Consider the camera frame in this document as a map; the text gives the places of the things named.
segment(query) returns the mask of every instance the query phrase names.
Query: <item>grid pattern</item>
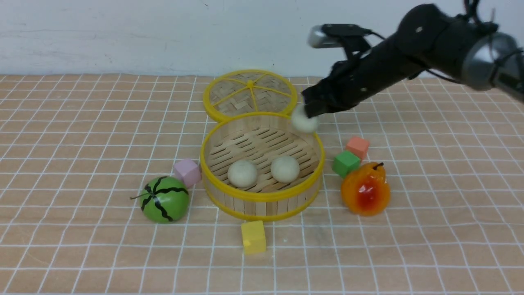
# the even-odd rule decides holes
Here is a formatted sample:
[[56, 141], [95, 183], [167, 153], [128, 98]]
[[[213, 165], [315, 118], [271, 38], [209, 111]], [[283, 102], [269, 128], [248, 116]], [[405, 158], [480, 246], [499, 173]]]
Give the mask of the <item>grid pattern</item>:
[[[416, 79], [323, 116], [324, 189], [244, 257], [241, 221], [201, 184], [175, 224], [129, 200], [174, 159], [198, 161], [211, 80], [0, 75], [3, 293], [524, 292], [522, 105]], [[348, 212], [330, 169], [352, 135], [385, 162], [392, 198], [375, 217]]]

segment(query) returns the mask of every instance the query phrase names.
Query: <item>robotic arm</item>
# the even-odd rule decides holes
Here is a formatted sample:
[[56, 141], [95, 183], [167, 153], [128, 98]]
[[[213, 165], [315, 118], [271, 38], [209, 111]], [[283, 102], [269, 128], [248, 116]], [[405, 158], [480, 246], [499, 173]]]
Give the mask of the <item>robotic arm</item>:
[[[434, 4], [416, 6], [387, 39], [351, 24], [313, 27], [308, 39], [311, 47], [342, 47], [347, 60], [336, 62], [326, 78], [303, 90], [306, 115], [349, 110], [423, 71], [476, 91], [497, 88], [524, 103], [522, 49], [513, 37], [498, 32], [497, 24], [478, 19], [478, 3], [464, 0], [466, 15], [454, 17]], [[364, 39], [369, 35], [383, 41], [371, 47]]]

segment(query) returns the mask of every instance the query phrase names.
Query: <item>toy watermelon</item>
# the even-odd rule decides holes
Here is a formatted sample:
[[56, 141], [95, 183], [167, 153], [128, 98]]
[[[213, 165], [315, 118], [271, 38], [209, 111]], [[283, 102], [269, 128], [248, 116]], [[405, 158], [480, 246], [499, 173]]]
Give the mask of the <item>toy watermelon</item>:
[[171, 176], [151, 180], [138, 197], [144, 215], [157, 223], [175, 222], [184, 217], [189, 208], [187, 188]]

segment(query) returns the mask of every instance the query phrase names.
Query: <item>toy fruit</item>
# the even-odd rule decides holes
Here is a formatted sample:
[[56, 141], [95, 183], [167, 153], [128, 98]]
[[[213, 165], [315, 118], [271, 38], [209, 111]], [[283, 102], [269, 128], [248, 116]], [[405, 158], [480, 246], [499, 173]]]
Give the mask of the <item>toy fruit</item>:
[[366, 163], [349, 173], [342, 181], [342, 201], [354, 213], [373, 216], [389, 204], [391, 190], [386, 180], [384, 163]]
[[153, 222], [175, 222], [186, 214], [189, 208], [189, 193], [184, 183], [171, 176], [157, 177], [151, 180], [140, 198], [140, 208], [144, 215]]

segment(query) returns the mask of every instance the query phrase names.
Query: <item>watermelon stem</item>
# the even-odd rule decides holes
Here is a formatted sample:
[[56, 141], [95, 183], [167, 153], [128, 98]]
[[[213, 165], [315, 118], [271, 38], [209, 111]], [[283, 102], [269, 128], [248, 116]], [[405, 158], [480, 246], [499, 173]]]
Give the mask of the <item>watermelon stem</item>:
[[141, 195], [139, 195], [139, 196], [136, 196], [136, 197], [130, 197], [129, 199], [134, 200], [134, 199], [137, 199], [137, 198], [140, 198], [140, 197], [146, 196], [146, 195], [148, 195], [148, 194], [149, 194], [149, 193], [143, 193], [143, 194], [141, 194]]

